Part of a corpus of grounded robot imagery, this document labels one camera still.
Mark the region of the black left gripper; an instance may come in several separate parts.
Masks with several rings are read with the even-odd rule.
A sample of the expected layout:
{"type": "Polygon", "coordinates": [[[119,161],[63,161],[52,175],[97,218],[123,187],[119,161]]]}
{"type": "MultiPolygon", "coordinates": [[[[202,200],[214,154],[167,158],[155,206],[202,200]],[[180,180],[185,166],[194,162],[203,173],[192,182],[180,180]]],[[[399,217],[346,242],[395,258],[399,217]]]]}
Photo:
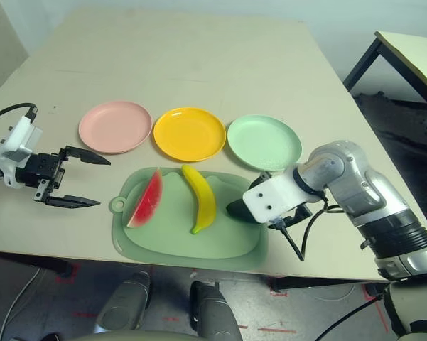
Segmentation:
{"type": "Polygon", "coordinates": [[[100,202],[84,197],[65,195],[53,197],[51,193],[58,189],[65,174],[62,167],[69,157],[75,157],[82,162],[96,165],[110,165],[104,157],[82,148],[66,146],[58,153],[32,153],[24,167],[16,168],[16,180],[27,187],[35,188],[34,200],[44,202],[46,205],[68,209],[92,207],[100,202]]]}

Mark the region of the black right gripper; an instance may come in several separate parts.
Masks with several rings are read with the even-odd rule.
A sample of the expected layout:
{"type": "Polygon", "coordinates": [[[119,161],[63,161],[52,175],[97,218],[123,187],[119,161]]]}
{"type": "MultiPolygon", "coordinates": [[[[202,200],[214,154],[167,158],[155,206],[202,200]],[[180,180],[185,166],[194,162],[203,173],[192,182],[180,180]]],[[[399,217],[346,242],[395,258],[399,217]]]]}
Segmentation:
{"type": "MultiPolygon", "coordinates": [[[[259,178],[261,181],[267,181],[272,178],[272,174],[268,171],[264,171],[260,173],[259,178]]],[[[301,222],[312,216],[312,212],[306,206],[305,203],[300,204],[295,207],[294,210],[291,210],[289,214],[283,219],[284,222],[301,222]]]]}

